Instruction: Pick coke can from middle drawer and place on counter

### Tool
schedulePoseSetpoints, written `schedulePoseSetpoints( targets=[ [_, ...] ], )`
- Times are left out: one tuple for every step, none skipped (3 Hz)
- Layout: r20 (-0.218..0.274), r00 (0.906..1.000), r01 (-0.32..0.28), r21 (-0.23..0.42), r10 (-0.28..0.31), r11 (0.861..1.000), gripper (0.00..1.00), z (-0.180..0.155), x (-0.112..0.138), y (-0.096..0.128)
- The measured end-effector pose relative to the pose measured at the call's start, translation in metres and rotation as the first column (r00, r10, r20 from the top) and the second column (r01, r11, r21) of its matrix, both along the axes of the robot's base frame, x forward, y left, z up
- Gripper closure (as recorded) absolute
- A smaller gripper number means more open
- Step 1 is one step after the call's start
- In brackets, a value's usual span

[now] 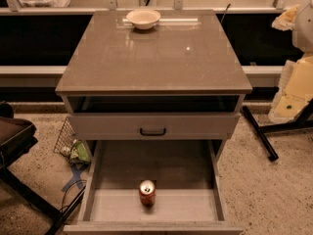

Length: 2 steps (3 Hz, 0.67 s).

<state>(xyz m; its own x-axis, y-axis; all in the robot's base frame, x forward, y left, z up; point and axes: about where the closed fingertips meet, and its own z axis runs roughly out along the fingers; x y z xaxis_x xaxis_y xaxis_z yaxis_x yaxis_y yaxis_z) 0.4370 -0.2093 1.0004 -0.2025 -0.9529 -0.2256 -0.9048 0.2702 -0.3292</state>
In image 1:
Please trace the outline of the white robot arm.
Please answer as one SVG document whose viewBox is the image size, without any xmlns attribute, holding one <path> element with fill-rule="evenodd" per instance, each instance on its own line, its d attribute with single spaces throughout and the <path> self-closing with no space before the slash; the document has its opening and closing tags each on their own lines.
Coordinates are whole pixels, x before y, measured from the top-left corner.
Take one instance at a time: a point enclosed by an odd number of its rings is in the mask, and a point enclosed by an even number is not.
<svg viewBox="0 0 313 235">
<path fill-rule="evenodd" d="M 291 30 L 292 45 L 303 52 L 293 62 L 283 66 L 279 91 L 276 93 L 268 118 L 275 123 L 294 120 L 313 99 L 313 0 L 304 0 L 272 22 L 276 29 Z"/>
</svg>

